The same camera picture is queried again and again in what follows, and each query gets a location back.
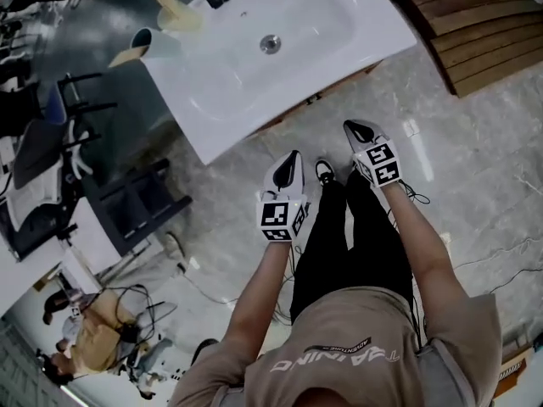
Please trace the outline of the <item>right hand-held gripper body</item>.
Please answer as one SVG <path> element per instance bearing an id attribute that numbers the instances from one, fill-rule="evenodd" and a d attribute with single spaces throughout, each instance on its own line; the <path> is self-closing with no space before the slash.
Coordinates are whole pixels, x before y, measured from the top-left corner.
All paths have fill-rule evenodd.
<path id="1" fill-rule="evenodd" d="M 361 175 L 376 188 L 402 179 L 397 150 L 391 140 L 354 153 L 353 160 Z"/>

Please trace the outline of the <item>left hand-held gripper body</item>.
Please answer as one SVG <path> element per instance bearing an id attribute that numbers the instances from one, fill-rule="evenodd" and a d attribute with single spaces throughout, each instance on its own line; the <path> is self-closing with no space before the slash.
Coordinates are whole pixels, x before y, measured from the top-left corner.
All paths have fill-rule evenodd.
<path id="1" fill-rule="evenodd" d="M 269 242 L 294 241 L 309 215 L 304 190 L 263 190 L 256 204 L 256 226 Z"/>

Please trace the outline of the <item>person's left forearm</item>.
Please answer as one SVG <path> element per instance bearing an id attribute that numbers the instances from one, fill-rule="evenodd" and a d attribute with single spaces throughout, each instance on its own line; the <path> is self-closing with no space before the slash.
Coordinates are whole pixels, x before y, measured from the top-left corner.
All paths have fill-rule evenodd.
<path id="1" fill-rule="evenodd" d="M 287 242 L 268 244 L 232 312 L 223 340 L 240 345 L 251 356 L 258 355 L 266 338 L 282 289 L 290 247 Z"/>

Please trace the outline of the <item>person's right forearm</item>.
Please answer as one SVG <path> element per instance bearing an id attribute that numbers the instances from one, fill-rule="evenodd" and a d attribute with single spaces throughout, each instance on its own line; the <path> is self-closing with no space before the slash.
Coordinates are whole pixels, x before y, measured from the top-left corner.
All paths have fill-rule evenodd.
<path id="1" fill-rule="evenodd" d="M 456 282 L 446 247 L 436 230 L 397 182 L 381 188 L 420 288 Z"/>

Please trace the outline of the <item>wooden sink cabinet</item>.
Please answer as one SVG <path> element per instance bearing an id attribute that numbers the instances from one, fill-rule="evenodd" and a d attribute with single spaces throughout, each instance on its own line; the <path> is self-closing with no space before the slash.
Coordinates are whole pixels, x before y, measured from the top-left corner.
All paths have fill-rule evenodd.
<path id="1" fill-rule="evenodd" d="M 270 120 L 263 126 L 261 126 L 258 130 L 254 131 L 250 136 L 253 137 L 257 134 L 262 133 L 263 131 L 266 131 L 270 128 L 272 128 L 275 125 L 280 124 L 281 122 L 285 121 L 289 116 L 292 114 L 295 114 L 299 112 L 302 109 L 306 109 L 310 107 L 312 104 L 317 103 L 318 101 L 322 100 L 326 96 L 331 95 L 333 92 L 336 92 L 342 85 L 346 84 L 347 82 L 356 81 L 366 75 L 369 75 L 371 72 L 373 72 L 379 65 L 381 64 L 381 61 L 378 61 L 375 64 L 371 64 L 370 66 L 367 66 L 361 70 L 358 70 L 354 72 L 353 74 L 333 83 L 330 86 L 327 86 L 323 90 L 314 93 L 310 97 L 304 99 L 302 102 L 294 105 L 292 108 L 286 110 L 285 112 L 281 113 L 274 119 Z"/>

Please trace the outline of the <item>person's black and white shoe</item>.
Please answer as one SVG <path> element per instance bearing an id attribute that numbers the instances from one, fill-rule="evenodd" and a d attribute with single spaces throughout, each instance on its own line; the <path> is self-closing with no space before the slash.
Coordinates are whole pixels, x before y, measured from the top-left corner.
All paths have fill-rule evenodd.
<path id="1" fill-rule="evenodd" d="M 317 160 L 315 164 L 316 178 L 320 185 L 324 187 L 330 182 L 335 181 L 335 172 L 331 164 L 325 159 Z"/>

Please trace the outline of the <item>person's black trousers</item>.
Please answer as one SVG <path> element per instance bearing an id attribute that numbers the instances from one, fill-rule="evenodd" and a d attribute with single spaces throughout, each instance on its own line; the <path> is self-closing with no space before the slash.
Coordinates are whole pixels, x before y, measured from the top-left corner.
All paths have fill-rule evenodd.
<path id="1" fill-rule="evenodd" d="M 398 231 L 357 171 L 322 187 L 315 223 L 294 272 L 292 321 L 328 293 L 381 287 L 413 305 L 412 272 Z"/>

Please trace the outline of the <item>white ceramic sink basin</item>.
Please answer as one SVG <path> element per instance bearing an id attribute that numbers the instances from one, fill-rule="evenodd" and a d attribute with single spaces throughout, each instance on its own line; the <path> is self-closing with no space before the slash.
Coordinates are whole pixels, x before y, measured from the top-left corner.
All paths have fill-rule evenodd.
<path id="1" fill-rule="evenodd" d="M 162 31 L 182 55 L 142 59 L 209 164 L 316 92 L 416 44 L 390 0 L 230 0 L 190 8 L 197 31 Z"/>

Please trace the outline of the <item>wooden slatted platform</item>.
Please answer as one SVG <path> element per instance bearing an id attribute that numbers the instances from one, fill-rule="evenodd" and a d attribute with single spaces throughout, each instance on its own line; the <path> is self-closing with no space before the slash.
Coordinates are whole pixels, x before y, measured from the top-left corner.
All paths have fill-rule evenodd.
<path id="1" fill-rule="evenodd" d="M 459 98 L 543 63 L 543 3 L 391 1 L 417 30 L 449 92 Z"/>

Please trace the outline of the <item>person's beige t-shirt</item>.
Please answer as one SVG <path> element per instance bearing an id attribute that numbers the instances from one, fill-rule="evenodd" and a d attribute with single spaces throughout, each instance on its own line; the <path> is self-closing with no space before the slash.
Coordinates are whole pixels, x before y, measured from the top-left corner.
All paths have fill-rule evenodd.
<path id="1" fill-rule="evenodd" d="M 329 293 L 285 343 L 250 360 L 220 342 L 186 371 L 168 407 L 293 407 L 324 388 L 355 407 L 487 407 L 501 367 L 495 297 L 464 298 L 427 321 L 417 346 L 407 302 L 391 291 Z"/>

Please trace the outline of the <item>white cup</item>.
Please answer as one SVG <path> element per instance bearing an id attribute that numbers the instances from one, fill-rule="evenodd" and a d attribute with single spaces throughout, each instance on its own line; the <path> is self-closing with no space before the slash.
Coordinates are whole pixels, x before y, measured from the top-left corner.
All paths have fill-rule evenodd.
<path id="1" fill-rule="evenodd" d="M 151 28 L 140 29 L 131 40 L 131 48 L 143 48 L 143 59 L 169 59 L 182 55 L 182 44 L 174 37 Z"/>

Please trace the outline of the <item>wooden stick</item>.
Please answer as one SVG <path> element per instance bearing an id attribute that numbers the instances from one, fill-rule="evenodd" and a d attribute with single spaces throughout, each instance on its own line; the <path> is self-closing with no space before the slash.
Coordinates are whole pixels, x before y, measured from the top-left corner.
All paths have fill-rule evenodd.
<path id="1" fill-rule="evenodd" d="M 139 60 L 148 51 L 148 46 L 131 47 L 118 53 L 109 64 L 109 68 L 114 68 L 122 64 Z"/>

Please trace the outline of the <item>white mesh chair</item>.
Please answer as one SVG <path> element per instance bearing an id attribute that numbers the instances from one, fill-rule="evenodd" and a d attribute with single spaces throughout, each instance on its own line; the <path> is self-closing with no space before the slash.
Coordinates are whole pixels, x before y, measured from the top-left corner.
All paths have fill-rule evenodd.
<path id="1" fill-rule="evenodd" d="M 11 186 L 5 197 L 9 221 L 14 232 L 20 232 L 32 213 L 42 207 L 54 208 L 60 217 L 54 228 L 63 230 L 69 227 L 76 205 L 83 192 L 83 179 L 92 175 L 84 170 L 77 175 L 70 167 L 64 171 L 60 159 L 39 176 L 31 179 L 22 188 Z"/>

